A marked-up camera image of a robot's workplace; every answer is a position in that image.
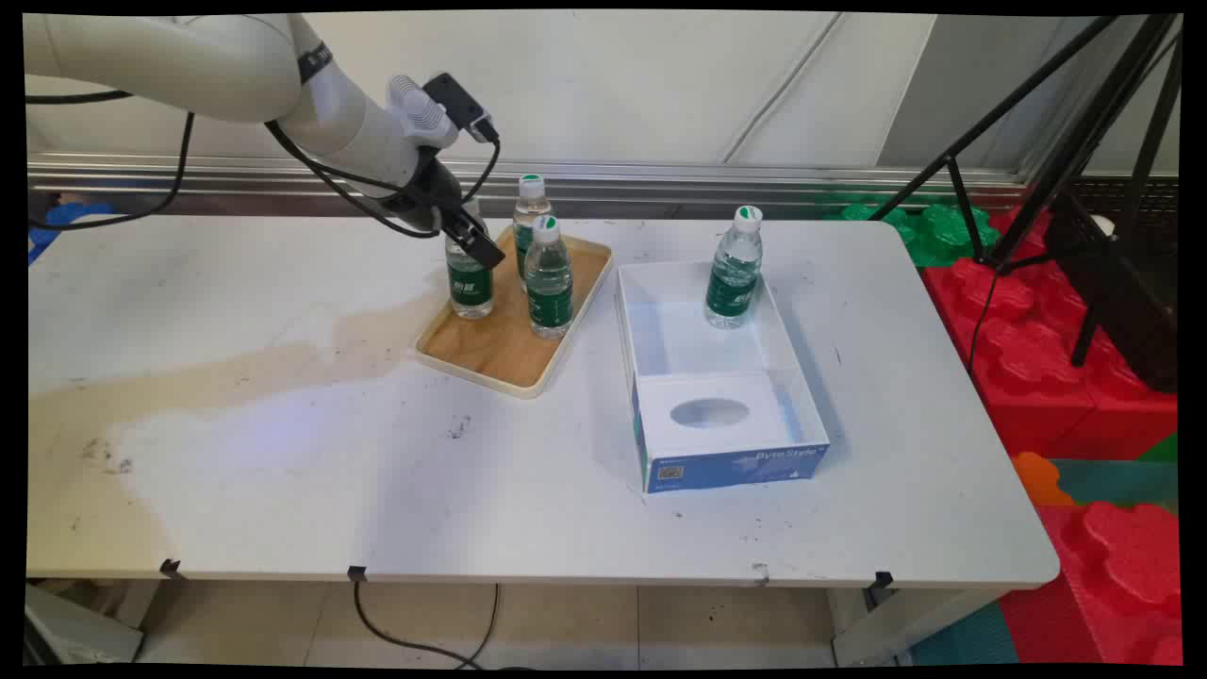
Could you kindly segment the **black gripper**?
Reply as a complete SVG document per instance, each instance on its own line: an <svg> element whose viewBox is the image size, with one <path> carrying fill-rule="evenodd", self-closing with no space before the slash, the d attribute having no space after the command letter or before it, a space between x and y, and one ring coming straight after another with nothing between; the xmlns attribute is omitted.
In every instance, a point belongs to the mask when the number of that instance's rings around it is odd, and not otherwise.
<svg viewBox="0 0 1207 679"><path fill-rule="evenodd" d="M448 265L457 271L491 271L505 262L480 205L462 205L457 180L438 159L419 158L406 182L381 197L381 219L395 232L445 236Z"/></svg>

